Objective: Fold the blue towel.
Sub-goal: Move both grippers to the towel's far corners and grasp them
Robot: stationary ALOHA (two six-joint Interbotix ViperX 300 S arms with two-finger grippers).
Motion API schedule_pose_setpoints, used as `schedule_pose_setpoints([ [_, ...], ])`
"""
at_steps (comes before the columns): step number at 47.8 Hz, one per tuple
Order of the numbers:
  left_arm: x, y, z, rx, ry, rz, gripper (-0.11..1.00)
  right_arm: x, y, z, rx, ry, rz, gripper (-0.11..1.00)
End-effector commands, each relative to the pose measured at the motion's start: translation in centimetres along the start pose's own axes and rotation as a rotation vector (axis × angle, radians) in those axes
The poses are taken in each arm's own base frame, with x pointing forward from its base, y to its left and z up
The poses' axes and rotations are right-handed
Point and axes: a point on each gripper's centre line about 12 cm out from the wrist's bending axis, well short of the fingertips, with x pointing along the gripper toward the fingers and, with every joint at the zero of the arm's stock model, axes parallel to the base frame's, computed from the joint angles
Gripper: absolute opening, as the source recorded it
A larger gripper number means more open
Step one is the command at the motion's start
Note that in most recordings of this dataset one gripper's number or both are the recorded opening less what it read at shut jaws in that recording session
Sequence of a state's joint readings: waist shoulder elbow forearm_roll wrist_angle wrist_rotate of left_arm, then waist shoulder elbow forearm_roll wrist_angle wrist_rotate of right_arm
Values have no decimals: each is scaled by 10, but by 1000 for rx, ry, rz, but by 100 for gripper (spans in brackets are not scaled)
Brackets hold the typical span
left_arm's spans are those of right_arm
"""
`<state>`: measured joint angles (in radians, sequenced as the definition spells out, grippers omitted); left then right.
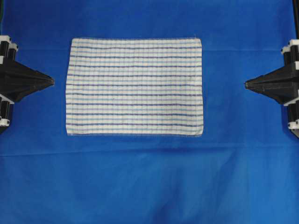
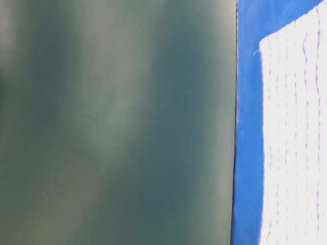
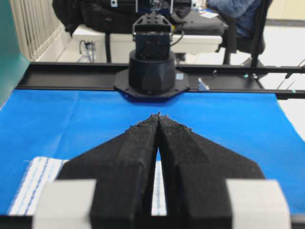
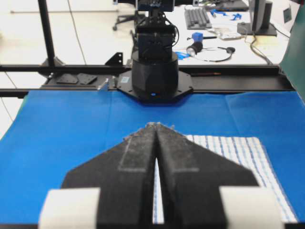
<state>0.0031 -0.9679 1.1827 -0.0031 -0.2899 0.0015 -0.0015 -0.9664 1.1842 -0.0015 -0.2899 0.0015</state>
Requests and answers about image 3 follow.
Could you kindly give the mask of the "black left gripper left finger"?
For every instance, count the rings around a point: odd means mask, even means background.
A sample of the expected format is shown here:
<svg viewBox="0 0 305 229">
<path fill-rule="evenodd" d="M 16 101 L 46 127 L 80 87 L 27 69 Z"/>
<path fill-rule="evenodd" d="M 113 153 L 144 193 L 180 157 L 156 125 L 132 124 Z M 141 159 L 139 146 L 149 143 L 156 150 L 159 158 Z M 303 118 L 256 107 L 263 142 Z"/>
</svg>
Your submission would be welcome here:
<svg viewBox="0 0 305 229">
<path fill-rule="evenodd" d="M 58 180 L 95 179 L 90 220 L 94 229 L 134 229 L 152 211 L 159 117 L 66 162 Z"/>
</svg>

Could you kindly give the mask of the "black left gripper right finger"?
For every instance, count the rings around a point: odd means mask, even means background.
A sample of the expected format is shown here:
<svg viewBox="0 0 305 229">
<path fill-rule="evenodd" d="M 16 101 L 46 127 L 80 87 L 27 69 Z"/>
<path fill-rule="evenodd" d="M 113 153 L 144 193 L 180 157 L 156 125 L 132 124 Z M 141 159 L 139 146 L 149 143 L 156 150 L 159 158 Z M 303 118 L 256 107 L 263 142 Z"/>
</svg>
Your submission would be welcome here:
<svg viewBox="0 0 305 229">
<path fill-rule="evenodd" d="M 231 229 L 226 179 L 264 179 L 258 164 L 166 116 L 159 118 L 167 213 L 188 229 Z"/>
</svg>

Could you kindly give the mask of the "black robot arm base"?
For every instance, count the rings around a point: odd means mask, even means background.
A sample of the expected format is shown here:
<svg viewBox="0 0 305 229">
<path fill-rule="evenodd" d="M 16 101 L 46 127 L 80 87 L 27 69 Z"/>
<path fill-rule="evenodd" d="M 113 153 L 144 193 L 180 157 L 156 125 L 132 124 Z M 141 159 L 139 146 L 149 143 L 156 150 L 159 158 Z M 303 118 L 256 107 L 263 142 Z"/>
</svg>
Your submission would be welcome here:
<svg viewBox="0 0 305 229">
<path fill-rule="evenodd" d="M 192 0 L 116 0 L 112 7 L 132 6 L 142 16 L 132 26 L 135 50 L 128 69 L 117 72 L 114 88 L 135 99 L 167 100 L 190 89 L 187 74 L 176 69 L 171 47 L 172 24 L 160 14 L 175 7 L 193 9 Z"/>
</svg>

